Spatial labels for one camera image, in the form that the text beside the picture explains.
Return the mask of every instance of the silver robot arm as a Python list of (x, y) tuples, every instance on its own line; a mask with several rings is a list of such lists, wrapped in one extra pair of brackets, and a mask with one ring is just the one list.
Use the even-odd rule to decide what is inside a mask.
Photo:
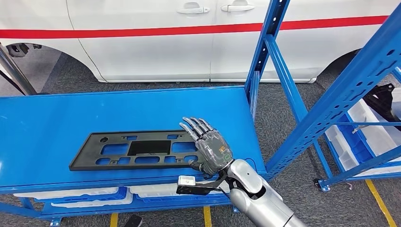
[(189, 166), (203, 172), (209, 179), (219, 175), (212, 183), (196, 183), (193, 176), (180, 176), (178, 194), (207, 195), (222, 191), (219, 185), (226, 181), (230, 186), (229, 198), (257, 227), (306, 227), (294, 216), (282, 197), (244, 160), (233, 159), (232, 151), (223, 136), (204, 119), (184, 117), (180, 126), (194, 139), (204, 161), (190, 161)]
[(236, 159), (227, 175), (241, 184), (230, 190), (232, 204), (257, 227), (306, 227), (246, 161)]

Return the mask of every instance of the blue metal shelf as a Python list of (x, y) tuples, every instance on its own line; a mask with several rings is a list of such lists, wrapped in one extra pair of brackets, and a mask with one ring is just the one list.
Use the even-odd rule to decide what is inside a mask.
[[(256, 171), (267, 180), (277, 176), (306, 148), (314, 145), (328, 176), (327, 180), (319, 181), (324, 191), (330, 184), (356, 180), (353, 176), (399, 157), (401, 147), (364, 160), (348, 171), (342, 169), (339, 175), (333, 176), (316, 140), (384, 76), (392, 73), (400, 77), (397, 67), (401, 62), (401, 4), (310, 112), (303, 104), (275, 41), (288, 4), (289, 0), (270, 1), (244, 86), (0, 98), (1, 174), (13, 176), (0, 177), (0, 193), (175, 183), (179, 175), (200, 179), (200, 173), (189, 168), (82, 172), (71, 172), (68, 168), (89, 133), (178, 129), (183, 116), (207, 119), (226, 138), (234, 158), (254, 163)], [(263, 163), (253, 119), (258, 84), (270, 56), (297, 127), (271, 159)], [(0, 203), (0, 210), (60, 221), (64, 216), (229, 204), (228, 200), (151, 203), (134, 199), (128, 205), (96, 208), (61, 208), (45, 203), (42, 211), (35, 211), (28, 198), (20, 200), (23, 207)]]
[[(285, 167), (290, 165), (306, 148), (315, 144), (318, 137), (330, 126), (336, 124), (340, 118), (382, 78), (389, 73), (392, 73), (396, 78), (400, 77), (400, 69), (398, 68), (401, 65), (401, 43), (399, 42), (401, 40), (400, 21), (401, 4), (386, 19), (365, 47), (338, 76), (329, 89), (313, 106), (311, 111), (304, 117), (301, 117), (301, 121), (297, 121), (298, 126), (266, 164), (268, 180), (275, 177)], [(264, 33), (262, 33), (261, 37), (264, 37), (259, 39), (257, 49), (263, 49), (264, 45), (268, 47), (280, 81), (287, 97), (289, 97), (288, 99), (294, 115), (295, 117), (300, 114), (302, 116), (305, 113), (305, 108), (300, 104), (291, 104), (292, 100), (299, 100), (300, 95), (296, 87), (291, 86), (293, 80), (275, 44), (274, 36), (263, 34)], [(328, 191), (330, 184), (345, 181), (363, 171), (380, 166), (401, 156), (401, 147), (397, 147), (377, 157), (373, 155), (371, 158), (360, 160), (361, 163), (358, 166), (344, 171), (335, 152), (332, 152), (341, 169), (339, 175), (332, 176), (331, 170), (323, 154), (321, 154), (320, 149), (316, 149), (316, 151), (328, 176), (327, 180), (319, 181), (323, 191)]]

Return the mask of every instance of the white car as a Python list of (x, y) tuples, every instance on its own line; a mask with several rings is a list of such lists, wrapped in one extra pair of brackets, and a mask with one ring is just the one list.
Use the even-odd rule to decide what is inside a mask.
[[(364, 46), (400, 0), (292, 0), (279, 48), (314, 82)], [(100, 82), (245, 81), (269, 0), (0, 0), (0, 42), (45, 45)], [(270, 62), (262, 82), (279, 82)]]

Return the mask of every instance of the black car part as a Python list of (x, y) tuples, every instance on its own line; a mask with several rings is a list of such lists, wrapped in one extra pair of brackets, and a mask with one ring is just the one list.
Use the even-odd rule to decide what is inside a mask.
[(88, 136), (70, 170), (189, 167), (201, 158), (183, 130), (99, 132)]

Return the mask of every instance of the rectangular hole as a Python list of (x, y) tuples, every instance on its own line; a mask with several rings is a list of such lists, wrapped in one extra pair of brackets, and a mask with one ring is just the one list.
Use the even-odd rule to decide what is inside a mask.
[(127, 140), (137, 140), (138, 136), (127, 136)]
[(174, 153), (195, 152), (195, 142), (175, 142), (171, 150)]
[(188, 163), (189, 160), (198, 161), (198, 156), (196, 156), (196, 155), (188, 155), (188, 156), (184, 157), (184, 161), (186, 163)]
[(124, 155), (127, 153), (128, 143), (106, 144), (103, 146), (101, 155)]
[(108, 157), (99, 158), (96, 160), (96, 165), (107, 165), (110, 163), (110, 159)]
[(130, 157), (121, 157), (118, 162), (117, 165), (126, 165), (130, 163), (131, 158)]
[(170, 154), (170, 140), (143, 140), (133, 141), (128, 151), (128, 156), (137, 154), (155, 154), (163, 153)]
[(165, 163), (175, 163), (175, 156), (166, 156), (164, 158)]
[(167, 136), (168, 140), (174, 140), (174, 139), (177, 139), (177, 138), (178, 138), (178, 135), (168, 135)]
[(135, 163), (152, 164), (152, 163), (158, 163), (159, 160), (160, 160), (159, 157), (137, 157), (135, 159)]

